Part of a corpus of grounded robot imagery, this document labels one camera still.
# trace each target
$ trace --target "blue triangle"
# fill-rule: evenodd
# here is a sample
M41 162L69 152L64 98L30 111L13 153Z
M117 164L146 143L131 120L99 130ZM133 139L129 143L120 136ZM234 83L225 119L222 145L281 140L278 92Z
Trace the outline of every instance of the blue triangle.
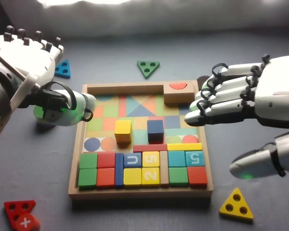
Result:
M56 66L54 75L62 78L71 78L68 60L63 61Z
M126 114L128 115L140 105L132 96L126 96Z
M135 110L133 110L130 114L127 115L127 117L141 117L141 116L155 116L155 115L142 105L139 105Z

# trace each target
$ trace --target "red rectangular block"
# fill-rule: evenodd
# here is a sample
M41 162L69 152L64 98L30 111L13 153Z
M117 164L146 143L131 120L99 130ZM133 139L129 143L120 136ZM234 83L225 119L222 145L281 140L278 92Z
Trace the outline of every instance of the red rectangular block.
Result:
M208 184L206 167L187 167L188 182L191 187L204 187Z
M114 152L98 152L97 153L97 168L115 167Z
M134 145L134 153L150 152L150 151L167 151L166 144L148 144L148 145Z
M96 177L97 187L115 186L115 169L114 168L98 168Z

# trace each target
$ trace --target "white plus sign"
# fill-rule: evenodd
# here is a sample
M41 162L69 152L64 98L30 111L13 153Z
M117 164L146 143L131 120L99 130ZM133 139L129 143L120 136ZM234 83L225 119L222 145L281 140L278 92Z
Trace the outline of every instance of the white plus sign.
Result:
M20 225L24 225L25 228L27 228L27 224L29 224L30 222L31 222L30 220L27 221L27 218L25 218L24 222L21 222Z

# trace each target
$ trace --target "hole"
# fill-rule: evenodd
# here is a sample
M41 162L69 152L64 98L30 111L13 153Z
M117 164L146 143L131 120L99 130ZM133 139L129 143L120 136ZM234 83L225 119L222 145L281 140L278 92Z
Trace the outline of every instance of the hole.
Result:
M241 207L240 208L240 213L243 214L243 215L247 214L247 208Z
M239 194L234 194L234 195L233 195L233 199L234 199L235 201L240 201L240 200L241 200L241 196L240 196Z
M10 211L14 211L14 210L15 210L15 205L14 205L14 204L11 204L11 205L9 206L9 210L10 210Z
M15 215L15 216L13 217L13 220L14 220L14 221L17 221L18 218L19 218L19 215Z
M226 210L231 212L233 210L233 206L231 204L226 204Z
M27 209L29 208L28 203L24 203L24 204L22 205L22 208L23 208L23 210L27 210Z

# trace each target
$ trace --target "wooden puzzle board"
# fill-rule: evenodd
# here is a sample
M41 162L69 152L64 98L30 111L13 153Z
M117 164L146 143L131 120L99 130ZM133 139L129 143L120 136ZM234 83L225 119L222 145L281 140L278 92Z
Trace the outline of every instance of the wooden puzzle board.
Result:
M147 82L129 84L84 85L83 92L97 99L93 119L80 122L77 127L74 155L68 193L72 199L101 199L124 197L198 197L211 196L213 182L203 127L195 128L184 122L189 105L198 92L196 81L184 81L187 87L174 90L169 87L176 82ZM94 189L80 191L77 186L80 154L85 152L132 153L133 145L148 144L147 120L164 122L164 143L201 142L206 162L208 185L204 188L138 188ZM130 120L132 143L118 148L114 136L115 122Z

